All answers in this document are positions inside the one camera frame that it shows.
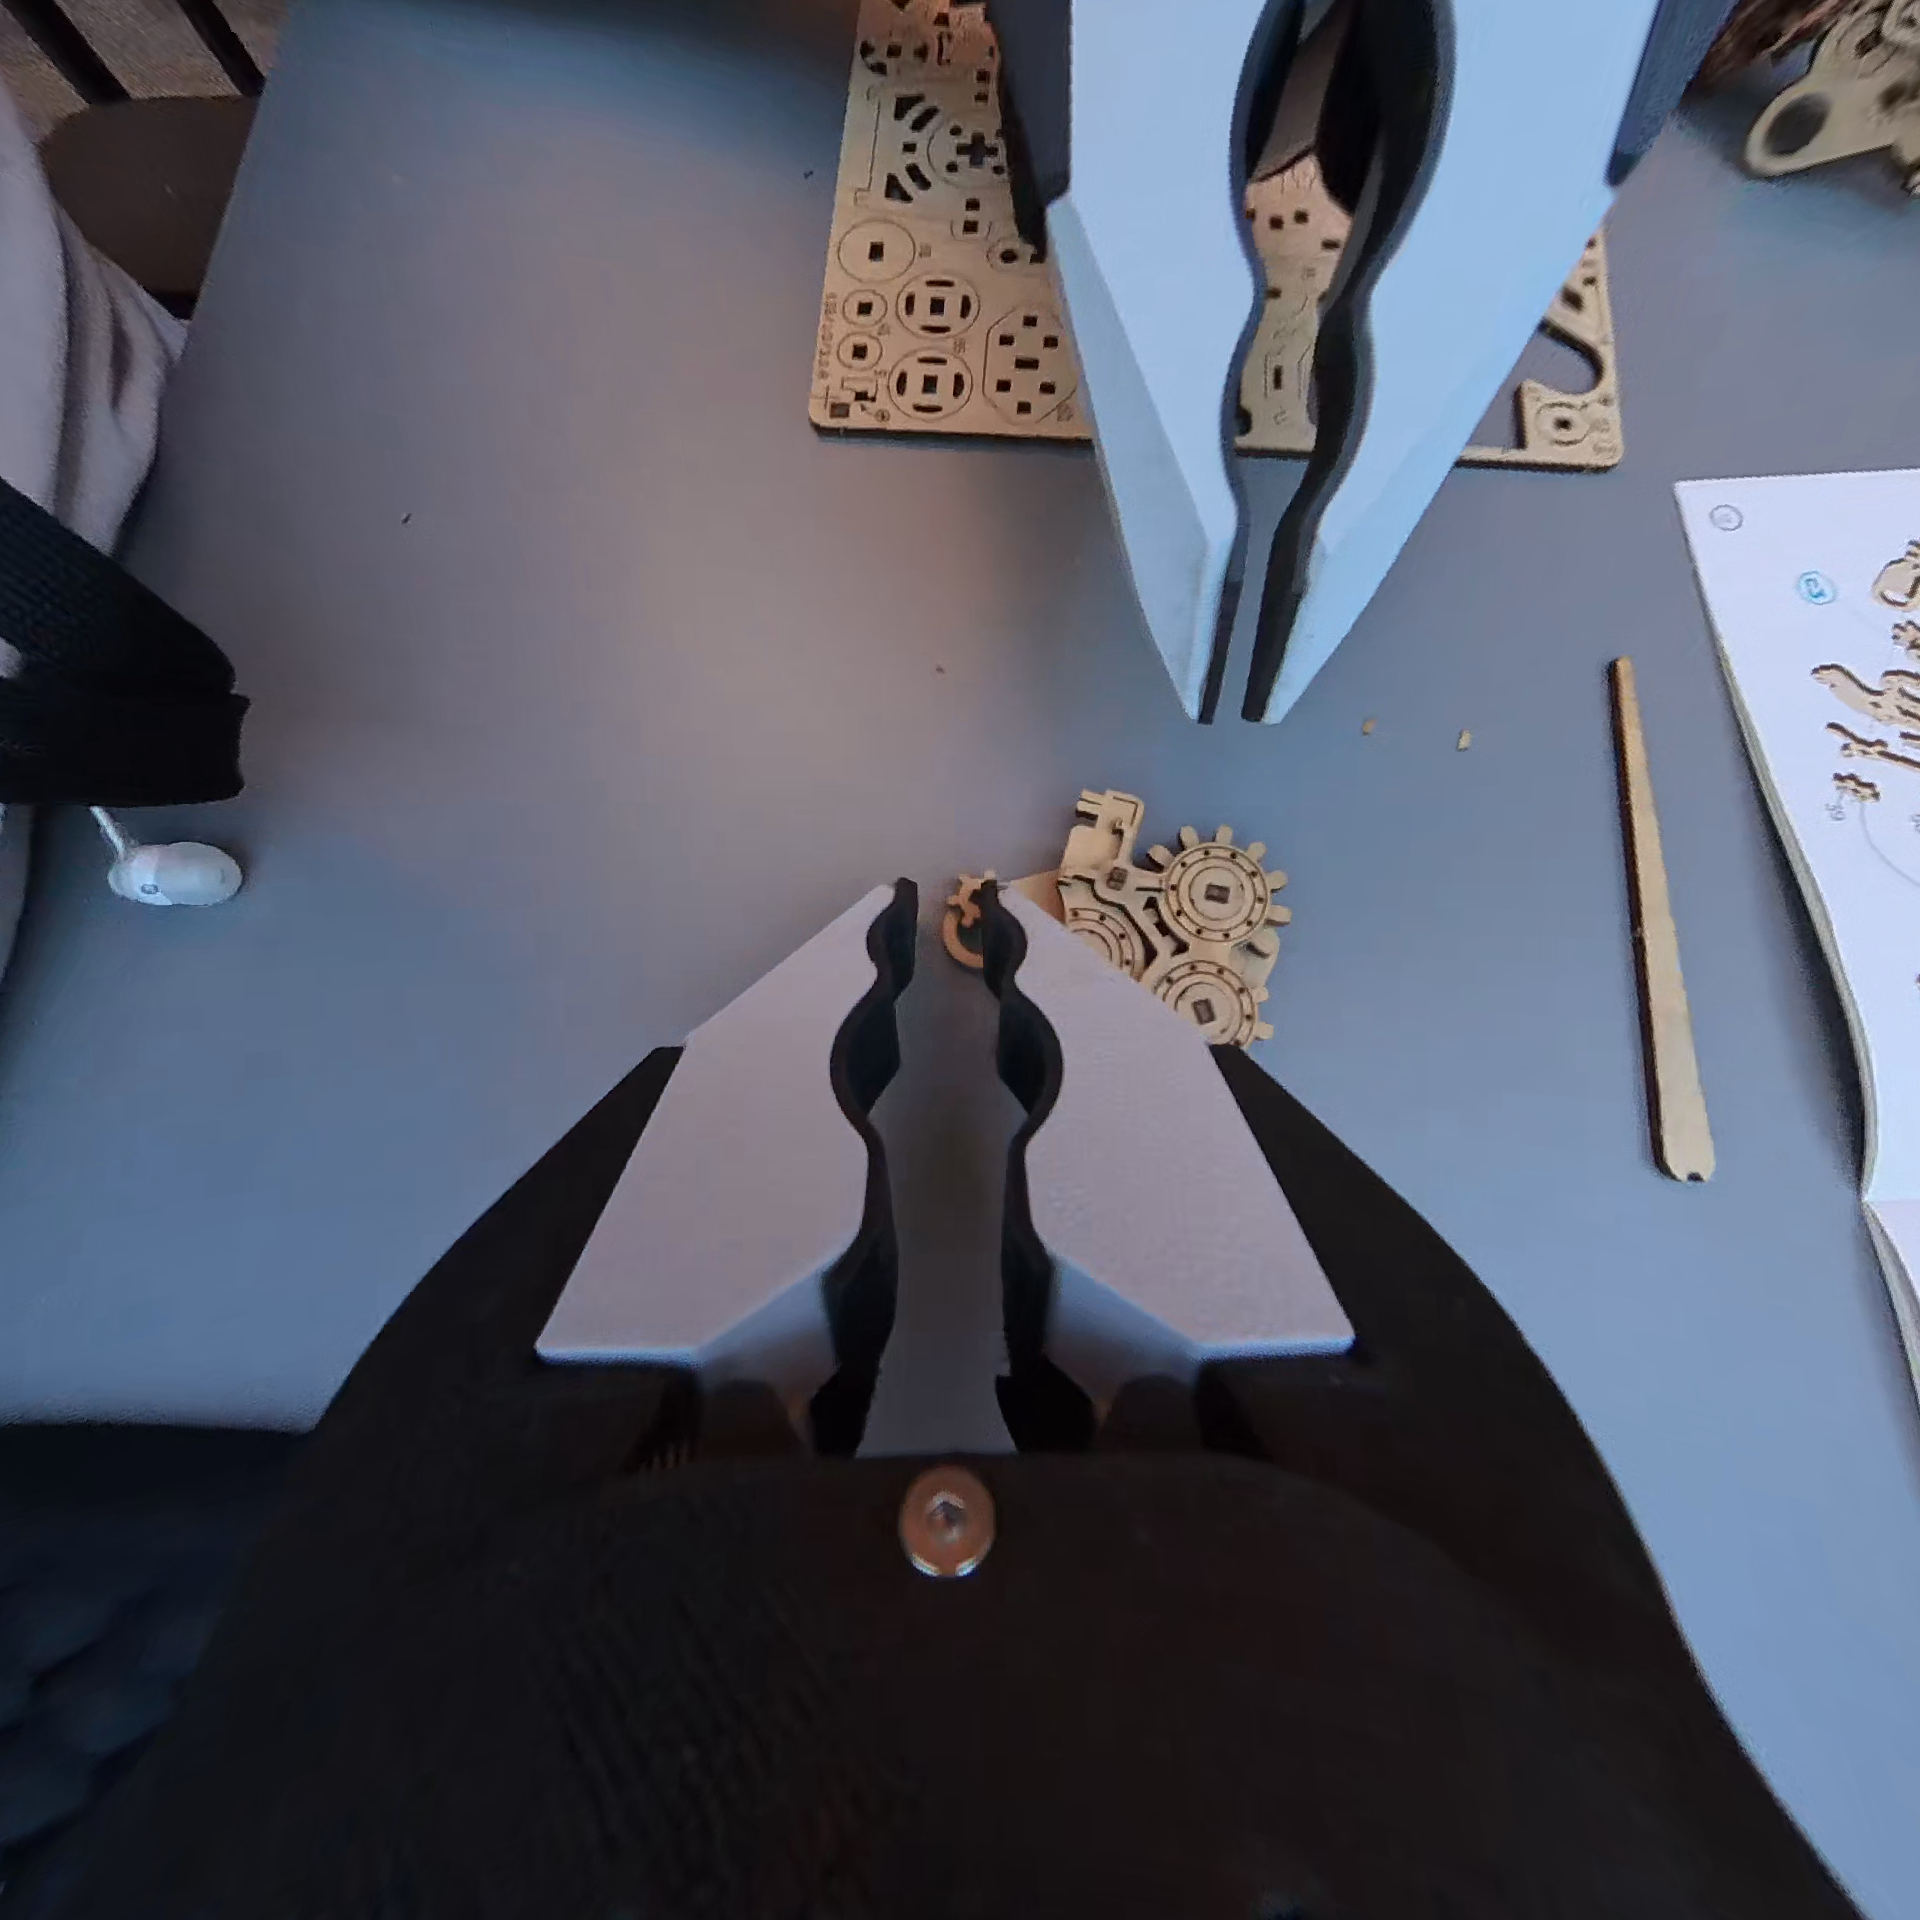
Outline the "partly built wooden model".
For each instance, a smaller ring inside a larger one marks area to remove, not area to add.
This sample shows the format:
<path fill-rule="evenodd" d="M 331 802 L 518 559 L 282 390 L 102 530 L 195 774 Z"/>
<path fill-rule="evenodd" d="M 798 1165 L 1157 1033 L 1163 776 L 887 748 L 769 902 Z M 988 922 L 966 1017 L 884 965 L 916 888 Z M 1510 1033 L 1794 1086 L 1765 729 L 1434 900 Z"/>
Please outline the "partly built wooden model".
<path fill-rule="evenodd" d="M 1782 178 L 1879 152 L 1916 198 L 1917 5 L 1738 1 L 1697 81 L 1715 89 L 1801 47 L 1807 69 L 1763 108 L 1745 137 L 1745 169 Z"/>

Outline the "punched wooden parts sheet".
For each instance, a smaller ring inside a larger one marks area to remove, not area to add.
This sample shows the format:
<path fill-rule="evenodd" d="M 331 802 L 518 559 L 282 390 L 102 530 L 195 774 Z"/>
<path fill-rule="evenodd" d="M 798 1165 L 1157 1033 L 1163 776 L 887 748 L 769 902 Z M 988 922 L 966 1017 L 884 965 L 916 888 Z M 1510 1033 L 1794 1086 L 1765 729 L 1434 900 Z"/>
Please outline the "punched wooden parts sheet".
<path fill-rule="evenodd" d="M 1311 24 L 1243 197 L 1266 277 L 1239 381 L 1237 449 L 1254 457 L 1305 457 L 1314 439 L 1314 336 L 1350 231 L 1311 149 L 1332 53 L 1334 24 Z M 1055 279 L 1017 231 L 998 76 L 983 5 L 859 5 L 815 428 L 1089 441 Z"/>

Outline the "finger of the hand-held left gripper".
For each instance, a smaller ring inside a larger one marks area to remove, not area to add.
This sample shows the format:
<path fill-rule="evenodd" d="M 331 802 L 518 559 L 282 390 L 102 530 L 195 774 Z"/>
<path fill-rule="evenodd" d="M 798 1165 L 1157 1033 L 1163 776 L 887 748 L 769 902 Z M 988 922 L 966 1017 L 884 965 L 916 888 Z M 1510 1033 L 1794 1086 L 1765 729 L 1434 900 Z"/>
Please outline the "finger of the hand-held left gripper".
<path fill-rule="evenodd" d="M 1239 373 L 1265 300 L 1246 231 L 1250 126 L 1302 5 L 1067 6 L 1067 181 L 1046 246 L 1121 556 L 1190 720 L 1215 714 L 1246 552 Z"/>
<path fill-rule="evenodd" d="M 1657 5 L 1354 5 L 1367 137 L 1311 354 L 1314 446 L 1265 570 L 1241 714 L 1350 633 L 1606 212 Z"/>

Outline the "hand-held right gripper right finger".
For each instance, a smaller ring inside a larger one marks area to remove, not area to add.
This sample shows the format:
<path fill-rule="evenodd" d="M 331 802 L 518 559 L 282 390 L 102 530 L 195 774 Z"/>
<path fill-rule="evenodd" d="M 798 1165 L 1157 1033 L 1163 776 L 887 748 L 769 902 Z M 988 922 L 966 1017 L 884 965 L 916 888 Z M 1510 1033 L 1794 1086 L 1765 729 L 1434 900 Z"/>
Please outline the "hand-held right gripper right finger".
<path fill-rule="evenodd" d="M 1020 1108 L 995 1383 L 1014 1448 L 1091 1448 L 1138 1383 L 1349 1354 L 1354 1321 L 1203 1033 L 993 881 L 979 944 Z"/>

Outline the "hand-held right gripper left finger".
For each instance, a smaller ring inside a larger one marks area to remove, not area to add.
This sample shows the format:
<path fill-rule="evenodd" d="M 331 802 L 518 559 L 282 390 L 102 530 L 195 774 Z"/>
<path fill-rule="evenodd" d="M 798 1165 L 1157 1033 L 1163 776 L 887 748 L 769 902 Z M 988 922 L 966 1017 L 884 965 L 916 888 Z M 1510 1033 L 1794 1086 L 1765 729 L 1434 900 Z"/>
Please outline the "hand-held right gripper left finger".
<path fill-rule="evenodd" d="M 853 1455 L 897 1326 L 898 1237 L 874 1121 L 903 1048 L 922 894 L 898 877 L 695 1026 L 535 1352 L 765 1386 Z"/>

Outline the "grey cloth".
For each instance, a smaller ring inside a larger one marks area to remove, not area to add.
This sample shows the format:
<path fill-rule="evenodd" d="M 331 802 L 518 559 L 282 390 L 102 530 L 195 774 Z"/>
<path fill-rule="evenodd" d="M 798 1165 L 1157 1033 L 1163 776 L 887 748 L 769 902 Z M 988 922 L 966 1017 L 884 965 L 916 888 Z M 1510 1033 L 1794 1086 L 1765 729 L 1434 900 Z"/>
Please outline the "grey cloth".
<path fill-rule="evenodd" d="M 119 559 L 182 346 L 181 318 L 62 208 L 5 86 L 5 965 L 39 808 L 235 791 L 229 657 Z"/>

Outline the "tapered wooden stick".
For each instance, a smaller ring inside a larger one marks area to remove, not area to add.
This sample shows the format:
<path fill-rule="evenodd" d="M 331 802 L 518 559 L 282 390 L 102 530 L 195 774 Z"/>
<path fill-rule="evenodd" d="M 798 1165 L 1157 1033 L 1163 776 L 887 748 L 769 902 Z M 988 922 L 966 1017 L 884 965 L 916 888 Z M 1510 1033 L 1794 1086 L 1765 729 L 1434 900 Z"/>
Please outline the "tapered wooden stick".
<path fill-rule="evenodd" d="M 1697 1064 L 1690 991 L 1678 951 L 1663 838 L 1654 807 L 1635 663 L 1606 666 L 1630 949 L 1639 991 L 1649 1137 L 1657 1168 L 1678 1184 L 1717 1169 L 1711 1125 Z"/>

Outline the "wooden gear assembly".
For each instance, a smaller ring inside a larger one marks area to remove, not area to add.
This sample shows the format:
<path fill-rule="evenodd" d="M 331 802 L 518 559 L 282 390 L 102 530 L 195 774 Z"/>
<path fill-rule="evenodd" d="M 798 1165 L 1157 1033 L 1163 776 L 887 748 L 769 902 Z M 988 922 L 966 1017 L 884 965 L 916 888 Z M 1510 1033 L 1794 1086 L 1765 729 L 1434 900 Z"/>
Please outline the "wooden gear assembly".
<path fill-rule="evenodd" d="M 1289 922 L 1286 877 L 1265 844 L 1235 830 L 1182 828 L 1172 848 L 1140 840 L 1146 804 L 1115 789 L 1086 791 L 1051 871 L 1009 879 L 1106 965 L 1196 1023 L 1211 1045 L 1271 1040 L 1269 978 Z"/>

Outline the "assembly instruction booklet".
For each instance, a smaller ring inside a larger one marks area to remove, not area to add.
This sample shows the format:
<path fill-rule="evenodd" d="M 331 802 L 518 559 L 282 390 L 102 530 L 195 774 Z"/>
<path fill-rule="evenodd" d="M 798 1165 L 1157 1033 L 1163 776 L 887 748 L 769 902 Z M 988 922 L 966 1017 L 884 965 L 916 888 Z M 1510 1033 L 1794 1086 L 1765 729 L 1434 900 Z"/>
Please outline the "assembly instruction booklet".
<path fill-rule="evenodd" d="M 1860 1204 L 1917 1373 L 1917 469 L 1678 482 L 1747 754 L 1846 1022 Z"/>

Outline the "white earbud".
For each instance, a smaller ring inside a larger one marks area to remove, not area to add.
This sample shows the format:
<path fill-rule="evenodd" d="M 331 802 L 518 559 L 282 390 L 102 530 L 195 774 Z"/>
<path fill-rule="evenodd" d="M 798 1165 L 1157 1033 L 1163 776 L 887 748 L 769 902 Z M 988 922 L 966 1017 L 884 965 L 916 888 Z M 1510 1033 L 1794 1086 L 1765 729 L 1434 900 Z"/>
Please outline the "white earbud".
<path fill-rule="evenodd" d="M 108 850 L 108 885 L 134 905 L 225 905 L 245 885 L 245 871 L 221 848 L 202 840 L 148 844 L 132 836 L 108 807 L 89 807 Z"/>

